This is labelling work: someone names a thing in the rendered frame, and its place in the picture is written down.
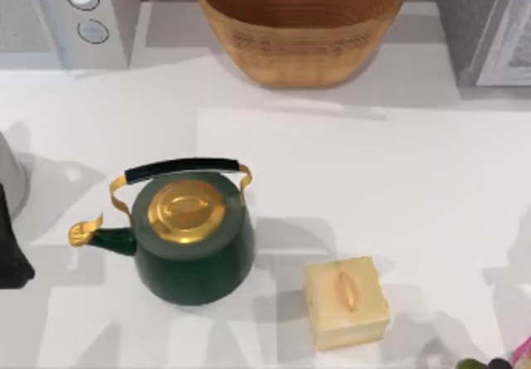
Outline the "pale yellow square bread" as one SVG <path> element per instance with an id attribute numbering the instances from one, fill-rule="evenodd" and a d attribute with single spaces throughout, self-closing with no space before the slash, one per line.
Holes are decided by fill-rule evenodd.
<path id="1" fill-rule="evenodd" d="M 390 323 L 370 256 L 306 266 L 304 293 L 314 345 L 320 351 L 379 341 Z"/>

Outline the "pale microwave oven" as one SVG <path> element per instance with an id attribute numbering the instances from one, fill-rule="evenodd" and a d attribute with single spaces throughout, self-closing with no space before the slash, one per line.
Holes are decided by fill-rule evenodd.
<path id="1" fill-rule="evenodd" d="M 124 69 L 129 64 L 140 0 L 100 0 L 80 11 L 67 0 L 0 0 L 0 70 Z M 81 40 L 76 26 L 95 19 L 110 38 L 100 45 Z"/>

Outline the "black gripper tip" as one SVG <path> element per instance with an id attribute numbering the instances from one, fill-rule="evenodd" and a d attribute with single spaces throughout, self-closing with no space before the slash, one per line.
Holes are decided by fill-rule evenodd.
<path id="1" fill-rule="evenodd" d="M 35 278 L 35 274 L 17 242 L 5 191 L 0 183 L 0 289 L 22 289 Z"/>

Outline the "brown woven basket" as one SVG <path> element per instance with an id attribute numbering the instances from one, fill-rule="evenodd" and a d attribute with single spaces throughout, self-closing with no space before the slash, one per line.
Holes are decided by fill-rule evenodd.
<path id="1" fill-rule="evenodd" d="M 198 0 L 222 48 L 259 85 L 344 82 L 377 50 L 404 0 Z"/>

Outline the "green kettle with gold lid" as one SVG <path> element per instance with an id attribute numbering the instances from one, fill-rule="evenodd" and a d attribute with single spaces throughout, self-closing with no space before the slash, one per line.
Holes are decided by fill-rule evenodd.
<path id="1" fill-rule="evenodd" d="M 129 225 L 74 224 L 68 239 L 134 259 L 160 299 L 199 306 L 233 292 L 249 274 L 255 236 L 246 205 L 250 169 L 229 158 L 179 158 L 130 168 L 110 184 Z"/>

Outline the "small round microwave knob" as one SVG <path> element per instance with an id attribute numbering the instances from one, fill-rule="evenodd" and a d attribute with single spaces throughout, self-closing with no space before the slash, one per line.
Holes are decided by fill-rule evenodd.
<path id="1" fill-rule="evenodd" d="M 81 40 L 91 45 L 100 45 L 110 38 L 110 31 L 103 23 L 95 19 L 79 22 L 76 31 Z"/>

